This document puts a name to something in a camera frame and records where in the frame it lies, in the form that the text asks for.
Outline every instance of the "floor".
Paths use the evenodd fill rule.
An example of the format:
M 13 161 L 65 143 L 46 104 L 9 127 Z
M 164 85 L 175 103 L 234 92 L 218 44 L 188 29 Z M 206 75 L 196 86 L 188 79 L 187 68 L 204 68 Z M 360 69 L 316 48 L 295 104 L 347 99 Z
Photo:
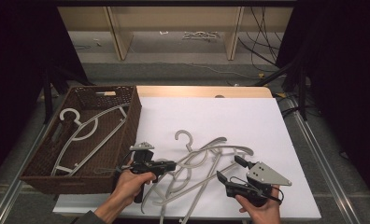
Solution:
M 228 61 L 221 36 L 207 41 L 183 39 L 183 32 L 135 33 L 126 60 L 118 61 L 109 33 L 71 32 L 70 34 L 89 80 L 98 85 L 248 86 L 277 70 L 266 60 L 251 54 L 240 43 L 236 47 L 235 59 Z M 253 45 L 251 38 L 256 39 L 256 37 L 256 33 L 240 35 L 240 39 L 251 47 Z M 282 34 L 269 33 L 270 45 L 279 48 L 281 37 Z M 274 61 L 269 48 L 256 45 L 254 49 L 264 58 Z M 280 85 L 284 78 L 275 79 L 267 87 L 272 93 L 282 93 Z M 55 106 L 58 106 L 62 100 L 63 96 L 55 98 Z M 295 151 L 322 216 L 320 220 L 296 223 L 370 223 L 368 187 L 351 162 L 346 159 L 346 155 L 340 154 L 342 148 L 336 142 L 324 116 L 314 106 L 312 94 L 310 92 L 307 94 L 306 103 L 310 105 L 306 111 L 307 121 L 300 119 L 297 112 L 287 110 L 296 106 L 296 92 L 287 92 L 285 98 L 277 97 L 277 103 L 283 111 L 283 118 Z M 36 102 L 34 114 L 24 128 L 17 145 L 0 169 L 0 210 L 7 211 L 2 214 L 0 223 L 71 223 L 73 221 L 72 217 L 63 217 L 51 212 L 55 205 L 54 195 L 39 193 L 27 184 L 13 181 L 19 174 L 19 167 L 23 166 L 24 160 L 37 142 L 40 130 L 44 128 L 43 120 L 44 103 L 41 97 Z M 330 168 L 328 173 L 320 166 L 321 154 L 319 153 L 328 163 Z M 344 206 L 339 203 L 337 193 L 327 180 L 333 180 L 337 183 L 334 186 L 343 191 L 342 196 L 349 200 L 350 207 L 354 211 L 353 217 L 344 215 Z M 4 197 L 8 191 L 15 188 L 19 190 L 18 193 L 13 194 L 15 200 L 11 201 Z M 131 220 L 118 222 L 132 223 Z M 201 222 L 191 220 L 189 223 Z M 222 222 L 204 221 L 203 223 Z

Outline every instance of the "person's hand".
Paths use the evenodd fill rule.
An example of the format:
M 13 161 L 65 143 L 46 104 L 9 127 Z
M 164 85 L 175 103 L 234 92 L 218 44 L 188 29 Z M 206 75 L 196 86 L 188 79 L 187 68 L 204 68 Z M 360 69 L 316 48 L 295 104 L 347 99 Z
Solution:
M 278 186 L 273 186 L 272 196 L 278 197 Z M 280 223 L 279 204 L 268 199 L 267 203 L 261 207 L 255 207 L 246 198 L 241 195 L 236 195 L 235 198 L 243 206 L 240 208 L 240 213 L 248 212 L 252 218 L 252 223 L 255 224 L 278 224 Z
M 149 184 L 154 179 L 156 176 L 151 172 L 135 175 L 129 170 L 123 171 L 113 193 L 94 213 L 106 223 L 111 223 L 126 206 L 133 202 L 141 190 L 141 185 Z

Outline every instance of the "brown wicker basket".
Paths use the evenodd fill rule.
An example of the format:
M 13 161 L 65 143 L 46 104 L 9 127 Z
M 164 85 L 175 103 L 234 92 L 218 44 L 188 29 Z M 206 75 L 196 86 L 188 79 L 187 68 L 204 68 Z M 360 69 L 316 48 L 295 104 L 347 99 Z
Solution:
M 74 108 L 80 114 L 79 121 L 84 123 L 97 114 L 116 105 L 130 104 L 124 107 L 127 114 L 124 124 L 107 140 L 105 144 L 74 175 L 57 171 L 51 176 L 57 158 L 65 143 L 78 129 L 73 121 L 74 113 L 65 113 L 60 120 L 60 112 Z M 101 173 L 102 169 L 115 169 L 135 143 L 136 131 L 141 114 L 136 87 L 73 87 L 66 95 L 61 108 L 55 114 L 50 127 L 42 139 L 35 155 L 22 172 L 21 180 L 46 194 L 90 194 L 109 193 L 112 191 L 114 173 Z M 63 155 L 60 165 L 74 168 L 109 135 L 124 116 L 119 109 L 106 113 L 98 119 L 95 132 L 81 141 L 72 141 Z M 77 137 L 90 133 L 94 121 L 82 129 Z

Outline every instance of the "white table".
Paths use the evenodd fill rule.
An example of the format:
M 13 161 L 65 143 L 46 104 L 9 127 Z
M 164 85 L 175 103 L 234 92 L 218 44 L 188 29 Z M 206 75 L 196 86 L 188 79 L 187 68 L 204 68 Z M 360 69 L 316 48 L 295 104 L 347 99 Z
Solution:
M 254 151 L 252 157 L 246 157 L 248 161 L 263 161 L 291 180 L 292 186 L 281 187 L 285 195 L 280 207 L 283 220 L 320 218 L 319 209 L 274 98 L 159 97 L 154 94 L 147 94 L 154 97 L 146 97 L 143 96 L 144 89 L 141 89 L 139 91 L 143 107 L 137 142 L 147 141 L 155 146 L 154 160 L 164 158 L 177 161 L 187 154 L 185 145 L 189 140 L 185 134 L 176 140 L 175 133 L 178 130 L 186 130 L 192 134 L 193 150 L 199 149 L 214 138 L 224 136 L 227 138 L 224 145 L 250 147 Z M 230 91 L 232 90 L 243 91 L 244 94 L 245 89 L 231 88 Z M 213 156 L 209 155 L 202 167 L 193 170 L 189 187 L 206 178 L 213 162 L 212 158 Z M 217 169 L 228 166 L 233 159 L 233 151 L 224 149 Z M 237 165 L 225 175 L 228 178 L 237 176 L 246 180 L 246 172 L 246 168 Z M 159 189 L 165 191 L 170 181 L 169 176 L 164 178 L 159 183 Z M 150 186 L 145 187 L 145 193 L 149 188 Z M 197 191 L 198 189 L 193 190 L 169 203 L 165 218 L 184 217 Z M 79 216 L 89 210 L 95 210 L 106 197 L 107 194 L 61 195 L 53 212 Z M 159 218 L 161 207 L 152 204 L 159 201 L 160 197 L 152 192 L 144 208 L 145 214 L 141 213 L 140 204 L 133 203 L 122 212 L 121 217 Z M 247 214 L 240 214 L 239 208 L 240 205 L 235 199 L 226 197 L 225 187 L 215 178 L 208 182 L 204 194 L 192 212 L 192 218 L 248 217 Z

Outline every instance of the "sleeve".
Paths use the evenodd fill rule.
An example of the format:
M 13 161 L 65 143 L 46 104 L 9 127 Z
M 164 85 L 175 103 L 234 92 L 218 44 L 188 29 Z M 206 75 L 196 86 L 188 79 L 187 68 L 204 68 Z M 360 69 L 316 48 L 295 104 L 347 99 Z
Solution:
M 106 224 L 94 212 L 89 211 L 83 217 L 80 217 L 75 224 Z

